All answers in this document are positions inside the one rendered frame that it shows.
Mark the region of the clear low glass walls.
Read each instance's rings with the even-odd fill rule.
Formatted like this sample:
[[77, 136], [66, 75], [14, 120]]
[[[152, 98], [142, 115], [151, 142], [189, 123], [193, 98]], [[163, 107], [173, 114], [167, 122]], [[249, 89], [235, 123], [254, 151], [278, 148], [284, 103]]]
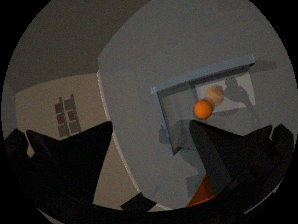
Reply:
[[[230, 72], [230, 71], [235, 71], [235, 69], [239, 69], [239, 68], [251, 67], [251, 65], [253, 65], [253, 63], [251, 63], [249, 65], [247, 65], [247, 64], [241, 65], [241, 67], [237, 67], [237, 68], [234, 67], [234, 68], [230, 68], [230, 69], [225, 69], [225, 71], [221, 71], [221, 72], [214, 72], [214, 73], [212, 73], [212, 75], [197, 77], [196, 80], [192, 79], [189, 81], [184, 81], [184, 83], [174, 85], [174, 87], [168, 87], [166, 89], [177, 88], [177, 87], [180, 87], [180, 85], [193, 83], [193, 81], [198, 81], [200, 79], [206, 79], [206, 77], [210, 77], [210, 76], [214, 76], [214, 75], [217, 76], [223, 72]], [[169, 139], [170, 139], [170, 143], [172, 143], [173, 153], [176, 153], [176, 152], [180, 151], [182, 145], [180, 143], [180, 133], [178, 133], [176, 119], [174, 119], [174, 115], [173, 115], [173, 111], [172, 111], [172, 103], [170, 103], [170, 97], [169, 97], [168, 91], [166, 91], [166, 89], [162, 89], [162, 91], [158, 91], [158, 97], [160, 97], [162, 111], [164, 111], [166, 124], [168, 124]]]

